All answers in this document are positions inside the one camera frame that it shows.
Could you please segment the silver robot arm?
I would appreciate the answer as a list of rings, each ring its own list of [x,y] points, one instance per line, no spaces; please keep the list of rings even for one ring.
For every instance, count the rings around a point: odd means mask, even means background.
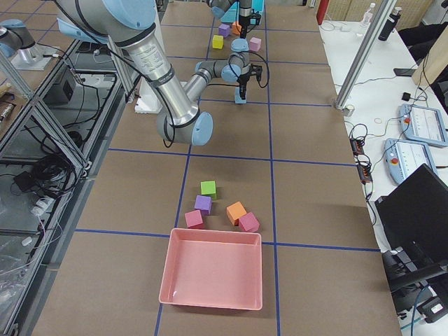
[[[237,21],[241,26],[239,37],[245,39],[248,33],[248,28],[252,20],[253,8],[251,0],[206,0],[206,4],[210,7],[211,12],[215,18],[221,19],[224,14],[238,3],[238,18]]]
[[[157,131],[165,141],[205,145],[214,122],[210,113],[200,110],[200,95],[215,78],[243,83],[249,74],[249,44],[244,38],[236,38],[227,60],[200,62],[191,79],[182,85],[156,39],[158,14],[154,1],[56,1],[56,5],[64,34],[96,43],[112,40],[127,51],[136,71],[163,105]]]

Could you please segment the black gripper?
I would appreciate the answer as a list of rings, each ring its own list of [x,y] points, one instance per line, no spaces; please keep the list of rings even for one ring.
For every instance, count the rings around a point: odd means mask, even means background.
[[[248,27],[251,23],[251,16],[239,16],[239,24],[241,25],[240,38],[245,39]]]
[[[246,86],[251,78],[251,72],[242,73],[239,75],[237,82],[239,85],[239,98],[241,100],[246,100]]]

